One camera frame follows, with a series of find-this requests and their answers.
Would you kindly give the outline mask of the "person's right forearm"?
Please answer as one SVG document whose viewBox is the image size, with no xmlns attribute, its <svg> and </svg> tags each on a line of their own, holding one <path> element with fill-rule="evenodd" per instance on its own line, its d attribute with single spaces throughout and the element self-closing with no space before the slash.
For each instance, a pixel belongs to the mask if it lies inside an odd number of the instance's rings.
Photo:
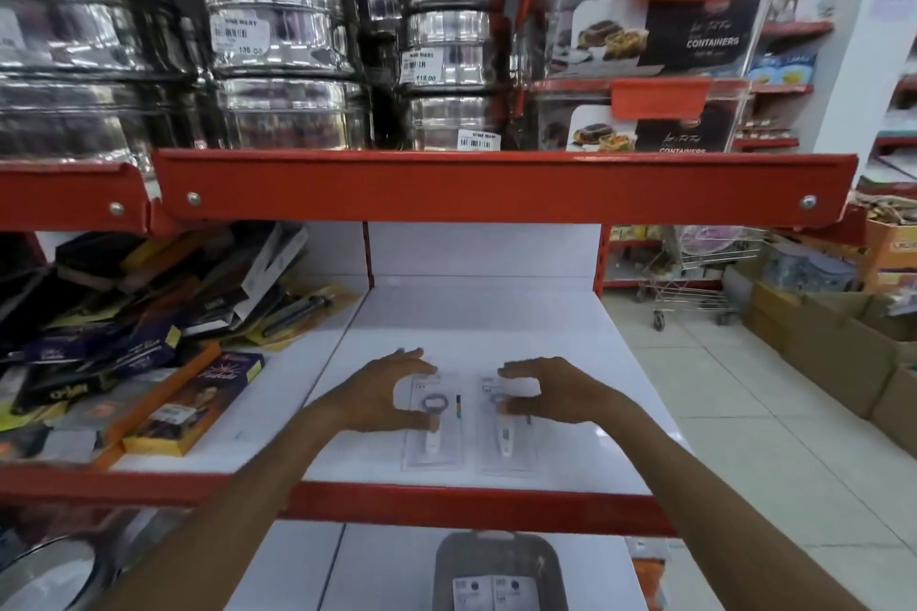
<svg viewBox="0 0 917 611">
<path fill-rule="evenodd" d="M 606 388 L 591 422 L 622 449 L 725 611 L 869 611 L 740 494 Z"/>
</svg>

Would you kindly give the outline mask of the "metal shopping trolley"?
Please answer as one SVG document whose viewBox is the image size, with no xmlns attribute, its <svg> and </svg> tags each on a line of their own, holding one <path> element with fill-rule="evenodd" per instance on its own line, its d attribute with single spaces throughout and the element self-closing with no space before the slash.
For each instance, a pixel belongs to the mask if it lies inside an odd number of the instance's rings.
<svg viewBox="0 0 917 611">
<path fill-rule="evenodd" d="M 648 264 L 636 301 L 652 303 L 650 326 L 663 332 L 671 316 L 697 313 L 729 325 L 737 305 L 722 291 L 725 271 L 755 259 L 767 231 L 738 225 L 668 225 L 659 228 L 661 250 Z"/>
</svg>

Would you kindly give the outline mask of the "red and white shelf rack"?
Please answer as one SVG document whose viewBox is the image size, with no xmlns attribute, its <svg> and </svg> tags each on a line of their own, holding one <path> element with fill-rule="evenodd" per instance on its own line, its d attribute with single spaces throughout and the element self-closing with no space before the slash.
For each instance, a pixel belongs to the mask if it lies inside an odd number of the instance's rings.
<svg viewBox="0 0 917 611">
<path fill-rule="evenodd" d="M 361 223 L 610 224 L 679 220 L 713 224 L 822 226 L 839 220 L 856 158 L 851 155 L 396 153 L 317 150 L 155 151 L 162 196 L 152 200 L 139 170 L 115 165 L 0 165 L 0 231 L 66 232 L 91 226 L 171 234 L 230 220 Z M 435 507 L 459 524 L 554 527 L 597 544 L 598 534 L 668 536 L 676 530 L 657 500 L 638 495 L 500 495 L 494 489 L 333 485 L 295 486 L 279 515 L 316 520 L 354 515 L 345 557 L 332 567 L 341 601 L 417 601 L 419 543 Z"/>
</svg>

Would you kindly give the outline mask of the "clear container set red lid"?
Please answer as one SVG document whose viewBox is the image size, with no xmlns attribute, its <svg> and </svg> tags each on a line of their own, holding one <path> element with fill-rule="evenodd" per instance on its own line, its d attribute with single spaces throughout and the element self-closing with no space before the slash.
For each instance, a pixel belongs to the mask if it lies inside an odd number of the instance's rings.
<svg viewBox="0 0 917 611">
<path fill-rule="evenodd" d="M 740 77 L 771 1 L 520 0 L 514 80 Z"/>
<path fill-rule="evenodd" d="M 522 147 L 567 153 L 721 154 L 750 95 L 743 79 L 544 80 L 521 91 Z"/>
</svg>

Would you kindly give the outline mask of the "person's left hand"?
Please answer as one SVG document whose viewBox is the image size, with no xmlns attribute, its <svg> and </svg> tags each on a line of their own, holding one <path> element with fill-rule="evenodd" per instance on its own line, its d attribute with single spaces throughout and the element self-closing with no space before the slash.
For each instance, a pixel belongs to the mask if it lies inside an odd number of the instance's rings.
<svg viewBox="0 0 917 611">
<path fill-rule="evenodd" d="M 396 350 L 364 365 L 347 380 L 315 399 L 312 407 L 330 417 L 337 432 L 395 432 L 396 385 L 415 375 L 435 375 L 422 349 Z"/>
</svg>

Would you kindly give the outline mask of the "red background store shelf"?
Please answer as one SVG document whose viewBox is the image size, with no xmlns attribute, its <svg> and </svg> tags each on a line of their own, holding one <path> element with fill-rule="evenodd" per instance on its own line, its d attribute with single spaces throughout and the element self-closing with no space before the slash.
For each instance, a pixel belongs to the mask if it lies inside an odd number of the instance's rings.
<svg viewBox="0 0 917 611">
<path fill-rule="evenodd" d="M 794 153 L 800 119 L 811 99 L 818 54 L 832 21 L 767 21 L 746 77 L 751 87 L 734 133 L 739 153 Z"/>
</svg>

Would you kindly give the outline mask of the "stack of large steel pots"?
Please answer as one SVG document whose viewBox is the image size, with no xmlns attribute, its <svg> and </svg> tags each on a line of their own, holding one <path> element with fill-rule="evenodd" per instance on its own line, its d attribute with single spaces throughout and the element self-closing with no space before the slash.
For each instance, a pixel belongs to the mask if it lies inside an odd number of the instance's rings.
<svg viewBox="0 0 917 611">
<path fill-rule="evenodd" d="M 163 70 L 139 0 L 0 0 L 0 164 L 151 170 Z"/>
</svg>

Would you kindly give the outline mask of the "orange boxed knife packet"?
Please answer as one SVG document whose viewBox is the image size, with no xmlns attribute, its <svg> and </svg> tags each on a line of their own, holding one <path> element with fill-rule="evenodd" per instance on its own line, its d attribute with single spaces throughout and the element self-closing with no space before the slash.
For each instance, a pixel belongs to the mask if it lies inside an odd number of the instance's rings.
<svg viewBox="0 0 917 611">
<path fill-rule="evenodd" d="M 266 364 L 259 352 L 223 352 L 122 440 L 128 455 L 183 457 Z"/>
</svg>

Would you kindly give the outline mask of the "white carded packet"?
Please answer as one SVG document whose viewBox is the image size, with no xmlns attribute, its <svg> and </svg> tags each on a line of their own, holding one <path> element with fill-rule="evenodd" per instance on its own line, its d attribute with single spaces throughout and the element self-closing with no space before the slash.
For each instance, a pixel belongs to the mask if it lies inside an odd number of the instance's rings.
<svg viewBox="0 0 917 611">
<path fill-rule="evenodd" d="M 491 581 L 493 611 L 540 611 L 533 578 L 493 575 Z"/>
<path fill-rule="evenodd" d="M 491 575 L 454 578 L 453 611 L 494 611 L 493 581 Z"/>
</svg>

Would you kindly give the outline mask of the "row of brown cardboard boxes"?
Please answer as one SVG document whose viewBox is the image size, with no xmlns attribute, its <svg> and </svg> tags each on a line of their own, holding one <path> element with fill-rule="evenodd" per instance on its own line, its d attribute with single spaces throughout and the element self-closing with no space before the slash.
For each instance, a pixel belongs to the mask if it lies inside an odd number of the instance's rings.
<svg viewBox="0 0 917 611">
<path fill-rule="evenodd" d="M 766 257 L 725 273 L 743 322 L 795 370 L 917 460 L 917 300 L 790 292 L 765 279 Z"/>
</svg>

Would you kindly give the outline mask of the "clear bottle opener blister packet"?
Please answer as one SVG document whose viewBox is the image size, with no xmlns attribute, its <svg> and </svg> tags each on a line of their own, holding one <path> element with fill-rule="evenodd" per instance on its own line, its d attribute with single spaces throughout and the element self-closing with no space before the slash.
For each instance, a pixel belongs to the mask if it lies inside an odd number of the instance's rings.
<svg viewBox="0 0 917 611">
<path fill-rule="evenodd" d="M 482 474 L 530 477 L 537 470 L 536 434 L 529 417 L 502 412 L 510 397 L 495 377 L 480 379 L 476 399 L 476 462 Z"/>
<path fill-rule="evenodd" d="M 458 381 L 440 375 L 411 378 L 411 410 L 434 419 L 432 431 L 408 431 L 402 457 L 404 471 L 458 470 L 464 463 L 462 398 Z"/>
</svg>

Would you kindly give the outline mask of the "small steel canister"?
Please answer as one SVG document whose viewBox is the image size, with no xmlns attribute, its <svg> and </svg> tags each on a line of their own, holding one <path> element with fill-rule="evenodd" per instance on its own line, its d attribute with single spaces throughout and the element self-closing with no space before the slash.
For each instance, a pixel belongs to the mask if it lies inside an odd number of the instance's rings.
<svg viewBox="0 0 917 611">
<path fill-rule="evenodd" d="M 357 9 L 361 44 L 400 50 L 403 26 L 400 0 L 357 0 Z"/>
</svg>

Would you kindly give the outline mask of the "perforated steel steamer stack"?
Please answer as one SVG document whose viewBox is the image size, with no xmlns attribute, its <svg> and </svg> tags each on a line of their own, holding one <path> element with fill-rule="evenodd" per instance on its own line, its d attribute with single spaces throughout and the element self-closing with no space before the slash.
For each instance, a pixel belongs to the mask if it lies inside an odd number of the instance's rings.
<svg viewBox="0 0 917 611">
<path fill-rule="evenodd" d="M 373 99 L 348 0 L 203 0 L 227 149 L 373 146 Z"/>
</svg>

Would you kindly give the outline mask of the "glass lidded pan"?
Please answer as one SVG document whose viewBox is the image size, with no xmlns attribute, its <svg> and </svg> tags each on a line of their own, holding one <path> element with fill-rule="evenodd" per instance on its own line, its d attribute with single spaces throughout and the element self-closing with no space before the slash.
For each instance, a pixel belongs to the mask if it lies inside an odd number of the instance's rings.
<svg viewBox="0 0 917 611">
<path fill-rule="evenodd" d="M 109 510 L 92 527 L 58 521 L 0 566 L 0 611 L 89 611 L 189 514 L 183 508 Z"/>
</svg>

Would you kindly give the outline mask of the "pile of packaged kitchen knives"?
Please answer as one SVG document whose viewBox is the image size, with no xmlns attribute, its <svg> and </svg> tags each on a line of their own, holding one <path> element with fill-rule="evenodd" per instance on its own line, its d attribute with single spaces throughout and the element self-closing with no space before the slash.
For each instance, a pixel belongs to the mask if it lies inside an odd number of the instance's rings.
<svg viewBox="0 0 917 611">
<path fill-rule="evenodd" d="M 368 290 L 360 226 L 236 221 L 173 236 L 88 232 L 0 276 L 0 469 L 218 459 L 304 403 Z M 266 364 L 183 457 L 122 440 L 223 352 Z"/>
</svg>

